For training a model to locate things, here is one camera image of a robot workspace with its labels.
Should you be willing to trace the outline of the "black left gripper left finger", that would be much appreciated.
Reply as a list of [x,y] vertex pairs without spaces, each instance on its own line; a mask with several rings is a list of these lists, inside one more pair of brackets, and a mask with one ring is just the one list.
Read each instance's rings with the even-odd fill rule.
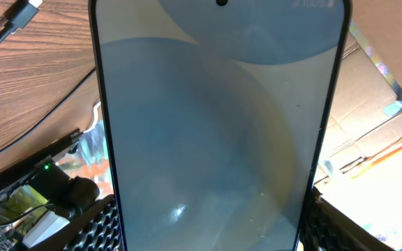
[[102,251],[120,247],[119,209],[114,195],[108,195],[28,251]]

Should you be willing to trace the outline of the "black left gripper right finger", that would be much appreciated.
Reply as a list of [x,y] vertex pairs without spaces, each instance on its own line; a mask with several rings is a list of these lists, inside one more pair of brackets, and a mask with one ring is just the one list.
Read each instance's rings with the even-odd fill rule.
[[331,205],[317,188],[307,197],[300,242],[305,251],[394,251]]

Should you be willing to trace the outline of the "dark blue Samsung smartphone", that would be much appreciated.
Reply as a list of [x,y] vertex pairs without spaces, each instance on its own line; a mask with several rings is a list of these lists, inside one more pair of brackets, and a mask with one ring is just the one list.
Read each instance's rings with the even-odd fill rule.
[[94,0],[126,250],[294,250],[352,4]]

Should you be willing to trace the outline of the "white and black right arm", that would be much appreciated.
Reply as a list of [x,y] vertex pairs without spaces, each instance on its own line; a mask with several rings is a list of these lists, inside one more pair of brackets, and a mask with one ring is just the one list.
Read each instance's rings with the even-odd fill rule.
[[96,201],[98,186],[58,163],[77,151],[81,136],[75,130],[0,173],[0,250],[42,243]]

